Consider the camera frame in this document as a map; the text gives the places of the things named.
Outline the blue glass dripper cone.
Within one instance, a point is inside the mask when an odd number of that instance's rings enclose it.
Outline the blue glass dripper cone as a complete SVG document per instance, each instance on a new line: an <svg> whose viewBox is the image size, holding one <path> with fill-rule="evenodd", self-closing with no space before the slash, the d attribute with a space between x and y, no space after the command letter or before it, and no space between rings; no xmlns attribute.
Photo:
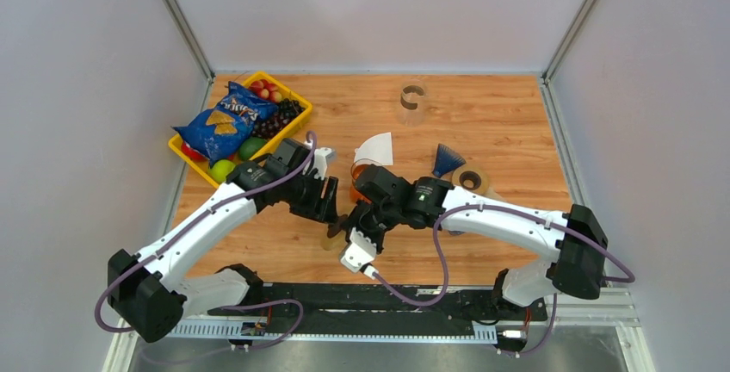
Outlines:
<svg viewBox="0 0 730 372"><path fill-rule="evenodd" d="M466 160L454 149L439 144L436 149L436 156L431 174L434 177L442 177L445 174L455 171L463 166Z"/></svg>

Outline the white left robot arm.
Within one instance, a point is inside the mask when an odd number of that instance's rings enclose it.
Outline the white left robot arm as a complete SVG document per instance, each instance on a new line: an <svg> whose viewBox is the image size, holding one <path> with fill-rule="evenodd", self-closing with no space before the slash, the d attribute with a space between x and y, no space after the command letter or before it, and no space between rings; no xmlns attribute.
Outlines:
<svg viewBox="0 0 730 372"><path fill-rule="evenodd" d="M337 179L327 176L336 153L319 147L314 133L306 141L286 138L274 152L235 165L212 196L178 226L135 253L118 250L108 260L108 286L95 306L97 324L108 304L147 343L167 336L182 319L222 307L243 315L263 304L257 275L242 264L213 275L188 278L189 270L234 228L279 202L291 214L332 225L337 220Z"/></svg>

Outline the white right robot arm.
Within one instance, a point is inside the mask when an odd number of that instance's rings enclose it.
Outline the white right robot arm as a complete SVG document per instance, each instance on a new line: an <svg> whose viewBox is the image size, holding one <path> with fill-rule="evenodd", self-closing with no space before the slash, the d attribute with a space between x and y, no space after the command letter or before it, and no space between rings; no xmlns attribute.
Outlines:
<svg viewBox="0 0 730 372"><path fill-rule="evenodd" d="M413 183L383 166L369 165L355 180L363 200L341 223L346 246L340 262L375 279L374 260L388 231L403 225L475 233L538 255L518 269L502 270L492 306L513 318L534 301L561 292L583 300L601 294L608 239L593 211L574 204L567 213L519 207L474 194L435 177Z"/></svg>

